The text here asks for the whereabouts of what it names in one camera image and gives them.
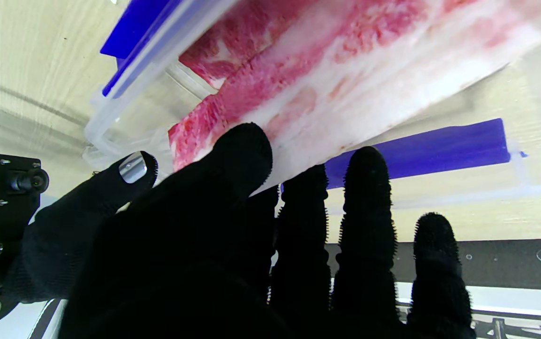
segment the robotic hand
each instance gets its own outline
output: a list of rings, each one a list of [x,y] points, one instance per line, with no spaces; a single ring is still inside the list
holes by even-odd
[[[324,249],[327,178],[317,166],[249,197],[272,167],[262,129],[231,129],[212,152],[98,228],[66,306],[60,339],[173,336],[475,338],[448,221],[423,216],[408,324],[391,273],[396,236],[387,167],[352,157],[333,294]],[[279,261],[269,276],[271,256]],[[267,303],[268,286],[271,286]]]
[[[136,152],[40,210],[27,225],[48,176],[38,159],[0,155],[0,319],[20,302],[68,298],[98,227],[148,191],[156,176],[156,160]]]

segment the wooden surface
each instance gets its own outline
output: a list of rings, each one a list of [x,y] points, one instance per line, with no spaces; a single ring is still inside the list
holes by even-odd
[[[89,101],[116,70],[115,60],[98,50],[126,4],[127,0],[117,6],[109,0],[0,0],[0,153],[42,159],[51,176],[49,195],[62,196],[92,172],[81,158],[87,146],[83,128],[92,115]],[[506,130],[529,153],[533,180],[540,183],[541,103],[531,93],[541,86],[541,52],[534,58],[530,73],[514,64],[415,119],[416,124],[404,124],[375,141],[502,117]],[[168,92],[172,91],[165,88],[145,98],[152,107],[148,116],[124,123],[157,125],[159,114],[178,100]],[[180,101],[185,107],[195,103]],[[515,174],[499,165],[464,171],[394,180],[395,200],[490,190],[510,183]],[[335,212],[330,218],[331,242],[337,241],[340,197],[340,191],[333,192],[327,202]],[[523,197],[394,210],[399,240],[412,241],[415,221],[430,210],[451,220],[458,240],[541,238],[541,197]]]
[[[50,195],[92,173],[81,159],[89,101],[116,70],[98,50],[126,3],[0,0],[0,153],[40,158]]]

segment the plastic container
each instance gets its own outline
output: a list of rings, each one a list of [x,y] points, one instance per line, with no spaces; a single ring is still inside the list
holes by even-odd
[[[158,158],[162,177],[171,174],[167,130],[213,92],[178,63],[178,55],[234,2],[183,0],[168,17],[158,18],[162,22],[141,41],[143,49],[107,96],[96,99],[97,112],[85,129],[93,146],[84,159],[101,169],[145,150]],[[509,161],[394,179],[394,208],[541,195],[541,47],[366,144],[494,119],[503,121]],[[339,188],[331,193],[331,214],[341,214],[341,197]]]

